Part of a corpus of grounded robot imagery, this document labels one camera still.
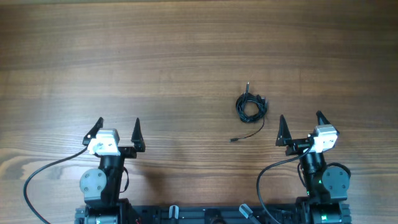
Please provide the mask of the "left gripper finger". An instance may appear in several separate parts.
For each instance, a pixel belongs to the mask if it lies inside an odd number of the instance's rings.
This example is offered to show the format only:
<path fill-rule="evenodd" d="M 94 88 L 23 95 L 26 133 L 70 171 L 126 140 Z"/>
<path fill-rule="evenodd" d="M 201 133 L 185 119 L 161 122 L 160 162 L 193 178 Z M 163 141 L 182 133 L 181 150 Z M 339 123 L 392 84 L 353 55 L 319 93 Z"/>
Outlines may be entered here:
<path fill-rule="evenodd" d="M 88 146 L 90 141 L 96 137 L 98 131 L 103 127 L 104 119 L 99 117 L 95 125 L 87 132 L 87 134 L 83 138 L 82 145 Z"/>
<path fill-rule="evenodd" d="M 145 144 L 144 138 L 142 136 L 141 122 L 140 122 L 139 118 L 136 119 L 136 122 L 134 125 L 134 130 L 133 130 L 132 136 L 131 136 L 131 142 L 134 145 L 135 151 L 137 151 L 137 152 L 145 152 L 146 151 L 146 144 Z"/>

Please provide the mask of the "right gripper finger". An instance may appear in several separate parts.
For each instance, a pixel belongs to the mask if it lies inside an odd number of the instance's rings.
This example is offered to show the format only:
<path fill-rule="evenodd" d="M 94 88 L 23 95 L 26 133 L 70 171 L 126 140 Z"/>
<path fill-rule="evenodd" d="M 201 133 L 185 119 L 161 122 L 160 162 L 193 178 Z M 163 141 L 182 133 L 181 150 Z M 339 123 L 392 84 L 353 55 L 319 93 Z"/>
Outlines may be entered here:
<path fill-rule="evenodd" d="M 339 134 L 340 132 L 326 119 L 321 111 L 316 112 L 318 125 L 315 127 L 316 134 Z"/>
<path fill-rule="evenodd" d="M 284 115 L 280 116 L 279 120 L 279 131 L 275 142 L 276 146 L 288 146 L 292 145 L 292 137 L 289 131 L 289 127 L 285 120 Z"/>

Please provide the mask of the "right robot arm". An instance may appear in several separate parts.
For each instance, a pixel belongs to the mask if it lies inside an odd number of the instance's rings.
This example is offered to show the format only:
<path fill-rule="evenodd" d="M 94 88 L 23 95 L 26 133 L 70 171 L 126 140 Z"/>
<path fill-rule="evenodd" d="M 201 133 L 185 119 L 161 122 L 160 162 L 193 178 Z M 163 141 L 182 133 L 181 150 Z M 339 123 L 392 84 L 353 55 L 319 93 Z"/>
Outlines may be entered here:
<path fill-rule="evenodd" d="M 326 163 L 323 153 L 333 149 L 340 132 L 321 111 L 316 113 L 318 125 L 306 138 L 293 139 L 284 116 L 280 117 L 276 146 L 285 146 L 287 156 L 299 156 L 301 179 L 306 197 L 296 199 L 299 223 L 352 222 L 349 205 L 345 204 L 351 171 L 337 162 Z"/>

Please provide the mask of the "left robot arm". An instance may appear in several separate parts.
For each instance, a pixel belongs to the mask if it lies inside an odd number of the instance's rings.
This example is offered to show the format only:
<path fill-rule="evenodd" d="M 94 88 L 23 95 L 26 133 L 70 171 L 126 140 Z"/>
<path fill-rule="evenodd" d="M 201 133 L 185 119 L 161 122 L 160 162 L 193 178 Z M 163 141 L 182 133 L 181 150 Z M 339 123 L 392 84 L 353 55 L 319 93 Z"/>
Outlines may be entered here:
<path fill-rule="evenodd" d="M 138 152 L 144 152 L 146 145 L 142 137 L 141 123 L 136 119 L 131 136 L 132 146 L 120 146 L 119 134 L 114 128 L 104 128 L 103 118 L 83 138 L 83 145 L 90 154 L 100 159 L 96 169 L 87 170 L 80 179 L 85 208 L 76 209 L 75 223 L 84 224 L 122 224 L 141 223 L 141 217 L 126 198 L 119 194 L 125 192 L 129 181 L 121 189 L 126 159 L 135 159 Z"/>

